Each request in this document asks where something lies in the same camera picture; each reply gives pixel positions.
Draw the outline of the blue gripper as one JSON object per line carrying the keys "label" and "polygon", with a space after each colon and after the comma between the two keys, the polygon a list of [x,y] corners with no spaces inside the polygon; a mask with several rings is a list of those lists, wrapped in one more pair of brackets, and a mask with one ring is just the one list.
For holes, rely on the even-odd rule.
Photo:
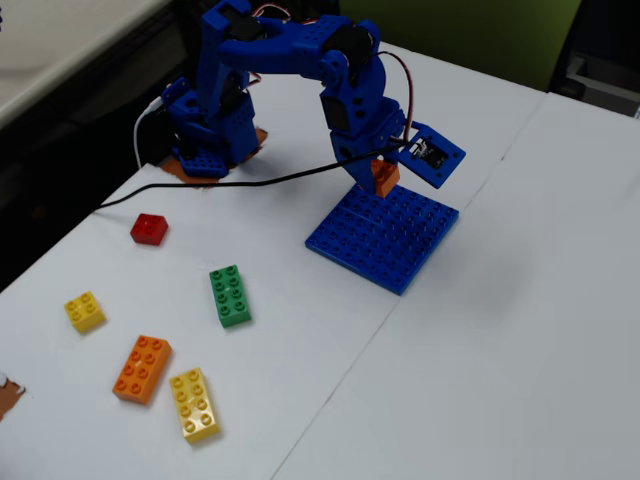
{"label": "blue gripper", "polygon": [[[376,192],[372,161],[395,162],[403,148],[390,145],[390,138],[402,135],[406,117],[400,103],[384,91],[384,84],[362,84],[326,86],[320,94],[336,160],[369,194]],[[373,151],[376,155],[364,156]]]}

